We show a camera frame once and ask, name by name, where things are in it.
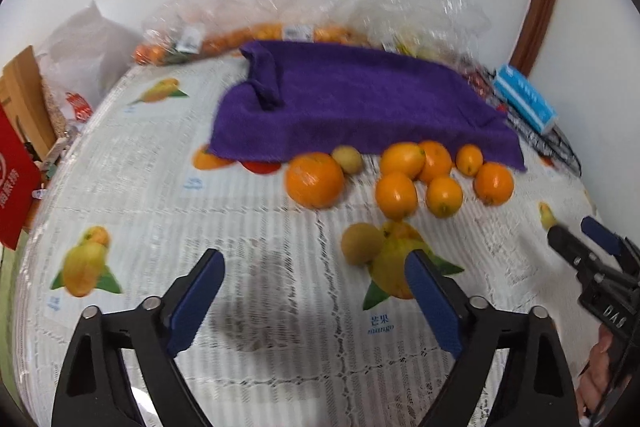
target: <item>white plastic bag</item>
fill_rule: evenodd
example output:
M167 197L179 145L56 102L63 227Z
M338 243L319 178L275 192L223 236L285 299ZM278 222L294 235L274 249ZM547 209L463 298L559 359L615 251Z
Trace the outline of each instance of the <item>white plastic bag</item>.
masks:
M105 19L95 2L56 28L36 52L66 126L80 130L127 71L136 37Z

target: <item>blue gripper pad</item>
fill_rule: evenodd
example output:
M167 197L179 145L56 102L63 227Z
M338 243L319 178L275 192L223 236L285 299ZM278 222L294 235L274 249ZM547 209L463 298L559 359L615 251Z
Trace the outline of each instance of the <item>blue gripper pad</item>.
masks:
M417 250L404 261L404 276L441 349L455 358L462 353L458 315L420 262Z
M620 255L620 238L593 217L585 217L580 223L580 229L608 254L616 257Z
M189 349L224 278L225 258L215 251L171 317L172 334L166 346L170 357Z

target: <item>cardboard box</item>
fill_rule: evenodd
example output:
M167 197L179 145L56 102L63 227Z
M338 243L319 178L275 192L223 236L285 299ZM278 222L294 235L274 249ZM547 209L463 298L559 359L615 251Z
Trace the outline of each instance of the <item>cardboard box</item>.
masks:
M41 160L56 142L42 96L42 77L29 46L14 57L0 77L0 102L15 132Z
M0 242L12 250L17 247L36 188L40 188L40 171L0 109Z

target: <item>screw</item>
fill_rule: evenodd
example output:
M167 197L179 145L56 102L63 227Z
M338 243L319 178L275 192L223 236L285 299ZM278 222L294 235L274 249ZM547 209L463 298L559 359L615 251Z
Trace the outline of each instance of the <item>screw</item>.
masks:
M531 311L539 319L546 319L549 316L549 312L546 311L546 308L543 308L542 306L533 306Z
M98 306L87 306L84 310L82 310L82 317L86 319L90 319L91 317L95 317L98 312Z
M489 306L489 302L484 297L474 295L469 299L469 304L476 310L484 310Z
M161 302L160 298L154 295L152 297L147 297L145 300L143 300L142 307L145 310L155 310L160 305L160 302Z

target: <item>white lace tablecloth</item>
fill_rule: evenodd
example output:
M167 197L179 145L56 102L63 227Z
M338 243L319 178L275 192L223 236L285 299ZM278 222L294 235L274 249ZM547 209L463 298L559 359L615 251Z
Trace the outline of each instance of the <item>white lace tablecloth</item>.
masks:
M239 164L191 166L209 139L220 96L245 74L242 58L133 68L59 169L27 246L14 314L17 383L39 425L50 425L82 309L130 309L162 295L207 248L225 255L225 282L177 363L213 425L415 426L433 402L452 357L438 348L415 301L390 298L363 311L369 273L347 266L340 253L351 223L385 220L372 195L375 158L334 208L318 212L287 198L284 170L260 176ZM129 105L167 77L178 78L188 97ZM576 375L596 324L576 303L575 273L546 245L538 202L574 231L593 211L579 180L523 149L528 171L515 175L507 204L484 207L471 182L457 176L465 191L458 214L437 220L421 202L410 222L437 254L465 267L455 278L468 295L502 309L548 308ZM75 298L50 290L65 253L92 225L111 234L108 265L123 293ZM160 425L135 357L126 361L147 425ZM472 425L484 423L500 362L504 355Z

